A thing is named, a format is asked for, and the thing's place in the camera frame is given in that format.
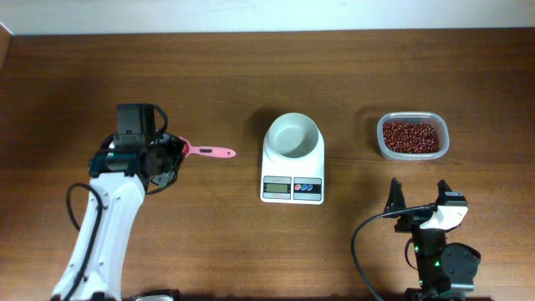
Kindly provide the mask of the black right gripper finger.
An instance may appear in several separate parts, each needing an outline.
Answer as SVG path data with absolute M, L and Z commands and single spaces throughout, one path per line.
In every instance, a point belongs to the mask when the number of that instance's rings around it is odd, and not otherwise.
M 402 192 L 402 184 L 394 177 L 390 182 L 389 196 L 385 204 L 384 213 L 390 213 L 392 217 L 398 217 L 400 212 L 405 209 L 406 204 Z
M 453 191 L 445 180 L 440 180 L 437 183 L 438 187 L 438 201 L 461 201 L 462 194 L 460 192 Z

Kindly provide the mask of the pink plastic measuring scoop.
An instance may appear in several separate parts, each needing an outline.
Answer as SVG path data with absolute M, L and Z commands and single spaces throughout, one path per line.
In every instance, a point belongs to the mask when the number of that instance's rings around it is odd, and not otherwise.
M 228 159 L 237 155 L 233 149 L 217 146 L 193 146 L 186 138 L 180 136 L 179 139 L 185 143 L 185 149 L 183 150 L 185 157 L 198 155 Z

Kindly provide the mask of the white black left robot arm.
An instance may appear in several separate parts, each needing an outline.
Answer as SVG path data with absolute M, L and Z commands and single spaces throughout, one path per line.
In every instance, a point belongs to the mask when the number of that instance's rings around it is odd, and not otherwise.
M 117 130 L 89 161 L 88 204 L 68 266 L 53 300 L 119 300 L 125 254 L 145 197 L 172 186 L 185 159 L 185 144 L 158 127 L 168 117 L 158 105 L 117 107 Z

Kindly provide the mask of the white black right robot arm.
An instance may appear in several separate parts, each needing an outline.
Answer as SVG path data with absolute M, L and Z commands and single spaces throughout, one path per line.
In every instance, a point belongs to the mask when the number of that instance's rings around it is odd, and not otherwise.
M 446 241 L 446 234 L 459 227 L 467 214 L 467 200 L 443 180 L 437 187 L 435 202 L 409 209 L 401 183 L 395 178 L 390 182 L 384 212 L 397 220 L 396 232 L 411 235 L 406 246 L 414 248 L 420 283 L 419 288 L 406 289 L 407 300 L 464 300 L 475 288 L 481 254 L 466 244 Z

